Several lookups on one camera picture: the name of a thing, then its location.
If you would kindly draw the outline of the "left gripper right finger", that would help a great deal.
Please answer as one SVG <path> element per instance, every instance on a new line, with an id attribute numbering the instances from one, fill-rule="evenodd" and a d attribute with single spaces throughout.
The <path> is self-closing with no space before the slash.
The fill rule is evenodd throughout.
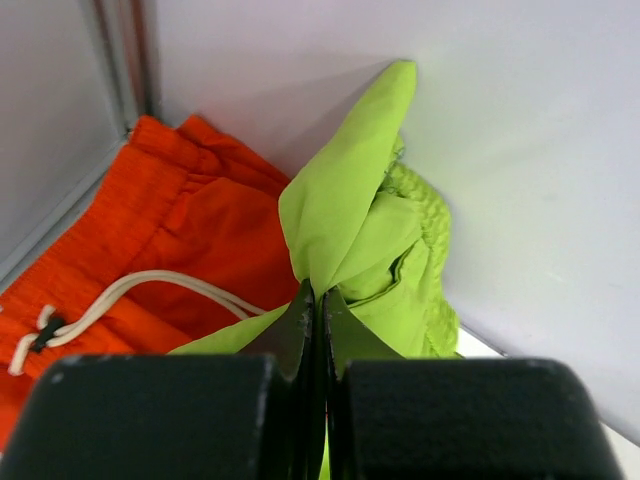
<path id="1" fill-rule="evenodd" d="M 334 479 L 619 479 L 591 397 L 544 358 L 406 359 L 322 300 Z"/>

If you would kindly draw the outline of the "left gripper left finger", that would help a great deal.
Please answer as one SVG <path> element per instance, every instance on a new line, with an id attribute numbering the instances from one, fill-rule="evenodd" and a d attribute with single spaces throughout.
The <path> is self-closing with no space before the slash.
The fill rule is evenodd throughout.
<path id="1" fill-rule="evenodd" d="M 315 298 L 229 355 L 69 356 L 36 383 L 5 479 L 311 479 Z"/>

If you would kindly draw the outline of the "orange shorts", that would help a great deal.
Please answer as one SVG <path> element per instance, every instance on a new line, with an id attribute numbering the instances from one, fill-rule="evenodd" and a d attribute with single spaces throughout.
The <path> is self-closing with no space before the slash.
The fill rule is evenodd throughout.
<path id="1" fill-rule="evenodd" d="M 1 363 L 51 306 L 81 318 L 113 283 L 140 271 L 178 272 L 264 311 L 298 283 L 278 218 L 287 177 L 199 117 L 172 129 L 142 118 L 87 211 L 1 296 Z M 164 282 L 132 288 L 79 337 L 28 354 L 1 375 L 1 435 L 8 438 L 39 376 L 76 354 L 167 353 L 233 325 L 226 308 Z"/>

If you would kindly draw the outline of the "green shorts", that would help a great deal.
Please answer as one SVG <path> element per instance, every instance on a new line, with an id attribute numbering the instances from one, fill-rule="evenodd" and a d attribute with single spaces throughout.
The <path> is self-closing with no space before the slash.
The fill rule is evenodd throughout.
<path id="1" fill-rule="evenodd" d="M 208 354 L 218 417 L 256 479 L 436 479 L 454 471 L 443 294 L 451 215 L 407 167 L 416 65 L 390 64 L 279 198 L 300 287 L 184 347 Z"/>

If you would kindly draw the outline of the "left aluminium corner post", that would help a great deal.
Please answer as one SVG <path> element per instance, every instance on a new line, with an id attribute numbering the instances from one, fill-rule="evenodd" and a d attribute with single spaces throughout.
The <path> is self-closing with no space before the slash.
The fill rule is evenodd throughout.
<path id="1" fill-rule="evenodd" d="M 129 133 L 140 117 L 161 115 L 157 3 L 90 1 L 87 9 L 117 128 Z"/>

